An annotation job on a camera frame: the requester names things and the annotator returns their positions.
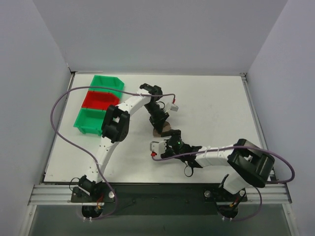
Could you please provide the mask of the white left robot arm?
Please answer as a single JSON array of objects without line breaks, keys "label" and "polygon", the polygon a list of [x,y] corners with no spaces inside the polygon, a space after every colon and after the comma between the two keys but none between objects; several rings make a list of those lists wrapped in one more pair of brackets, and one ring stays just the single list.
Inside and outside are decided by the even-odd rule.
[{"label": "white left robot arm", "polygon": [[88,202],[98,200],[101,189],[100,184],[103,181],[103,174],[109,159],[119,143],[128,135],[130,117],[141,107],[145,107],[150,114],[149,121],[154,130],[161,134],[164,124],[169,117],[157,104],[162,98],[162,89],[159,86],[142,84],[136,94],[131,96],[125,102],[119,105],[110,105],[106,111],[101,126],[101,141],[96,155],[93,157],[95,165],[90,165],[86,175],[79,180],[79,189],[82,196]]}]

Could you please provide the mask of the tan sock with striped cuff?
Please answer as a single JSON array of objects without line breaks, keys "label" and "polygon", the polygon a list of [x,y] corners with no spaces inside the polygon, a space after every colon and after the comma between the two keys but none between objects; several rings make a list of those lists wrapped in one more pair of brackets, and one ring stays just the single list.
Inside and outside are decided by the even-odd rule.
[{"label": "tan sock with striped cuff", "polygon": [[158,133],[158,131],[156,129],[153,129],[153,136],[154,137],[161,137],[161,133],[163,132],[168,132],[170,131],[172,128],[171,128],[171,125],[169,122],[165,122],[164,125],[163,125],[163,128],[162,128],[162,131],[160,133]]}]

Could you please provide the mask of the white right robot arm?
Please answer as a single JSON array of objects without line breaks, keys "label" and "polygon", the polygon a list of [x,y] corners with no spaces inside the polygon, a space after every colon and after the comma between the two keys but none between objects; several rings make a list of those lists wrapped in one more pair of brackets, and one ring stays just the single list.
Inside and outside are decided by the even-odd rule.
[{"label": "white right robot arm", "polygon": [[151,152],[157,155],[158,160],[179,159],[192,170],[209,166],[233,168],[218,188],[219,197],[225,201],[247,186],[265,187],[275,163],[273,156],[246,139],[239,139],[226,147],[203,147],[184,143],[180,130],[169,130],[161,136],[167,139],[150,144]]}]

